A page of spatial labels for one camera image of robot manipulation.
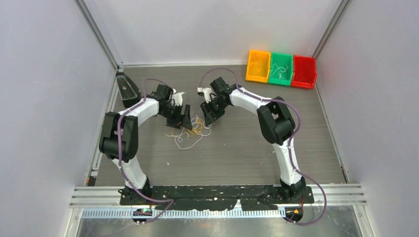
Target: white string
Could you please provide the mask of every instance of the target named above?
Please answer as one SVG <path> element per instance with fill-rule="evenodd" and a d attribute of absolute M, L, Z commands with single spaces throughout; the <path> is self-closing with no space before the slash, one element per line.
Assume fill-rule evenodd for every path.
<path fill-rule="evenodd" d="M 198 123 L 198 119 L 200 119 L 200 118 L 197 115 L 196 115 L 195 118 L 191 119 L 192 126 L 195 126 L 193 129 L 197 129 L 200 126 L 200 124 Z M 206 129 L 206 130 L 209 130 L 209 133 L 208 134 L 203 134 L 201 132 L 197 132 L 198 133 L 198 136 L 201 136 L 201 137 L 194 144 L 192 144 L 192 146 L 190 146 L 190 147 L 183 148 L 183 147 L 180 147 L 180 145 L 179 145 L 179 143 L 182 143 L 183 142 L 183 138 L 182 138 L 183 135 L 186 134 L 187 135 L 187 138 L 189 138 L 189 133 L 185 130 L 185 128 L 182 129 L 182 131 L 180 132 L 179 135 L 175 135 L 174 136 L 174 142 L 176 143 L 177 147 L 179 147 L 179 149 L 181 149 L 181 150 L 192 148 L 203 137 L 208 136 L 208 135 L 211 134 L 211 129 L 210 129 L 211 126 L 212 126 L 212 124 L 210 126 L 208 126 L 208 127 L 205 127 L 205 125 L 204 125 L 203 128 Z"/>
<path fill-rule="evenodd" d="M 274 67 L 274 66 L 276 67 L 276 70 L 272 73 L 272 78 L 273 78 L 273 75 L 275 74 L 275 72 L 279 70 L 279 72 L 278 72 L 279 73 L 279 79 L 286 79 L 286 78 L 282 77 L 282 73 L 286 73 L 287 72 L 287 70 L 288 70 L 288 64 L 286 64 L 286 67 L 287 68 L 278 67 L 278 65 L 276 63 L 274 63 L 272 65 L 272 67 Z"/>

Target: wall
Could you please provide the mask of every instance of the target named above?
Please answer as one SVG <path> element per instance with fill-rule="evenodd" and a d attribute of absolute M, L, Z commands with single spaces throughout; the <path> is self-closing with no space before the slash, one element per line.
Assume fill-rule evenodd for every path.
<path fill-rule="evenodd" d="M 340 0 L 86 3 L 98 9 L 125 65 L 246 64 L 250 49 L 312 55 Z"/>
<path fill-rule="evenodd" d="M 114 72 L 73 0 L 0 5 L 0 236 L 56 237 Z"/>
<path fill-rule="evenodd" d="M 353 1 L 318 58 L 318 85 L 352 182 L 380 236 L 417 236 L 416 0 Z"/>

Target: wood grain surface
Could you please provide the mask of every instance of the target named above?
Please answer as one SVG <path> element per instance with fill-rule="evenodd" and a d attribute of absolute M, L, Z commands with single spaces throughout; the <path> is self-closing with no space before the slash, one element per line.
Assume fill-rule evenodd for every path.
<path fill-rule="evenodd" d="M 315 90 L 248 82 L 244 80 L 246 66 L 226 67 L 236 72 L 239 84 L 247 90 L 265 97 L 281 96 L 297 107 L 302 116 L 302 127 L 295 136 L 294 145 L 302 172 L 323 184 L 344 182 Z M 186 92 L 184 104 L 191 105 L 191 117 L 203 118 L 199 105 L 204 98 L 198 96 L 196 90 L 201 77 L 213 68 L 216 66 L 126 68 L 125 73 L 139 87 L 144 79 L 157 78 L 177 91 Z M 215 71 L 206 77 L 203 86 L 209 87 L 218 77 L 223 77 L 229 84 L 234 83 L 232 73 Z M 156 87 L 156 82 L 148 83 L 147 92 L 151 93 Z M 114 111 L 123 109 L 118 96 Z M 226 108 L 225 115 L 212 126 L 211 135 L 187 150 L 180 150 L 173 137 L 165 136 L 172 130 L 165 124 L 166 119 L 157 116 L 139 127 L 137 157 L 151 185 L 279 184 L 279 165 L 272 145 L 262 137 L 257 116 L 245 109 Z M 184 139 L 180 145 L 188 147 L 197 139 Z M 104 157 L 96 186 L 123 185 L 117 167 Z"/>

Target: purple cable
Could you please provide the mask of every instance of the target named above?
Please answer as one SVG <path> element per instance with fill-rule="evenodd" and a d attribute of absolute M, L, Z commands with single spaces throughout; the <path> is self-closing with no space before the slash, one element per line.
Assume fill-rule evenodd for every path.
<path fill-rule="evenodd" d="M 295 224 L 296 224 L 296 225 L 299 225 L 299 226 L 309 226 L 309 225 L 316 224 L 316 223 L 317 223 L 317 222 L 319 222 L 319 221 L 320 221 L 320 220 L 321 220 L 321 219 L 325 216 L 325 214 L 326 214 L 326 209 L 327 209 L 327 199 L 326 199 L 326 193 L 325 193 L 324 189 L 322 188 L 322 186 L 321 186 L 321 185 L 320 185 L 317 181 L 315 181 L 313 178 L 311 178 L 310 176 L 308 176 L 308 175 L 304 174 L 303 172 L 299 171 L 299 170 L 296 168 L 296 166 L 295 166 L 295 164 L 294 164 L 294 161 L 293 161 L 293 154 L 292 154 L 292 152 L 291 152 L 291 141 L 292 141 L 292 139 L 294 138 L 294 136 L 297 134 L 297 132 L 298 132 L 298 131 L 300 130 L 300 128 L 301 128 L 301 115 L 300 115 L 300 113 L 298 112 L 297 108 L 296 108 L 296 107 L 294 107 L 292 104 L 290 104 L 290 103 L 288 103 L 288 102 L 285 102 L 285 101 L 282 101 L 282 100 L 276 100 L 276 99 L 263 99 L 263 98 L 260 98 L 260 97 L 258 97 L 258 96 L 252 95 L 252 94 L 250 94 L 250 93 L 247 93 L 247 92 L 245 92 L 245 91 L 241 90 L 241 89 L 239 88 L 239 83 L 238 83 L 238 78 L 237 78 L 236 73 L 235 73 L 234 71 L 232 71 L 231 69 L 228 69 L 228 68 L 215 68 L 215 69 L 209 70 L 209 71 L 208 71 L 207 73 L 205 73 L 205 75 L 201 78 L 201 81 L 200 81 L 200 83 L 199 83 L 199 87 L 202 87 L 202 82 L 204 81 L 204 78 L 205 78 L 205 77 L 206 77 L 206 76 L 207 76 L 210 72 L 213 72 L 213 71 L 216 71 L 216 70 L 226 70 L 226 71 L 231 72 L 231 73 L 234 75 L 234 78 L 235 78 L 235 80 L 236 80 L 236 89 L 237 89 L 239 92 L 243 93 L 244 95 L 247 95 L 247 96 L 249 96 L 249 97 L 251 97 L 251 98 L 253 98 L 253 99 L 260 100 L 260 101 L 263 101 L 263 102 L 276 102 L 276 103 L 284 104 L 284 105 L 286 105 L 286 106 L 290 107 L 290 108 L 291 108 L 291 109 L 295 112 L 295 114 L 297 115 L 297 122 L 298 122 L 297 128 L 295 129 L 295 131 L 291 134 L 290 138 L 288 139 L 288 153 L 290 154 L 290 162 L 291 162 L 291 166 L 293 167 L 293 169 L 294 169 L 294 170 L 295 170 L 298 174 L 300 174 L 301 176 L 303 176 L 303 177 L 305 177 L 305 178 L 309 179 L 311 182 L 313 182 L 315 185 L 317 185 L 317 186 L 319 187 L 319 189 L 320 189 L 320 191 L 322 191 L 323 197 L 324 197 L 324 199 L 325 199 L 325 206 L 324 206 L 324 208 L 323 208 L 323 212 L 322 212 L 322 214 L 320 214 L 319 218 L 317 218 L 316 220 L 314 220 L 314 221 L 312 221 L 312 222 L 307 222 L 307 223 L 295 222 Z M 288 218 L 288 217 L 285 217 L 285 219 L 286 219 L 287 221 L 289 221 L 289 222 L 293 222 L 293 220 L 292 220 L 292 219 L 290 219 L 290 218 Z"/>
<path fill-rule="evenodd" d="M 153 199 L 150 197 L 145 196 L 144 194 L 142 194 L 140 191 L 137 190 L 137 188 L 135 187 L 135 185 L 131 182 L 130 179 L 128 179 L 128 177 L 126 176 L 124 169 L 122 168 L 121 164 L 122 164 L 122 137 L 121 137 L 121 123 L 122 123 L 122 119 L 129 114 L 129 112 L 131 112 L 131 110 L 134 110 L 138 107 L 140 107 L 141 105 L 144 104 L 144 102 L 146 101 L 146 89 L 145 89 L 145 82 L 148 80 L 155 80 L 158 81 L 160 83 L 163 83 L 164 85 L 167 85 L 165 82 L 159 80 L 159 79 L 153 79 L 153 78 L 148 78 L 145 79 L 143 81 L 143 100 L 140 101 L 139 103 L 133 105 L 132 107 L 130 107 L 129 109 L 127 109 L 124 113 L 121 114 L 121 116 L 118 119 L 118 124 L 117 124 L 117 132 L 118 132 L 118 156 L 119 156 L 119 160 L 118 160 L 118 167 L 120 168 L 121 174 L 124 177 L 124 179 L 129 183 L 129 185 L 137 192 L 138 195 L 140 195 L 141 197 L 143 197 L 146 200 L 152 201 L 152 202 L 157 202 L 157 203 L 163 203 L 163 202 L 169 202 L 169 204 L 166 206 L 166 208 L 164 208 L 164 210 L 162 212 L 160 212 L 157 216 L 151 218 L 150 220 L 147 220 L 145 222 L 145 224 L 151 223 L 153 221 L 155 221 L 158 217 L 160 217 L 161 215 L 163 215 L 164 212 L 166 212 L 173 204 L 174 200 L 173 199 L 167 199 L 167 200 L 157 200 L 157 199 Z"/>

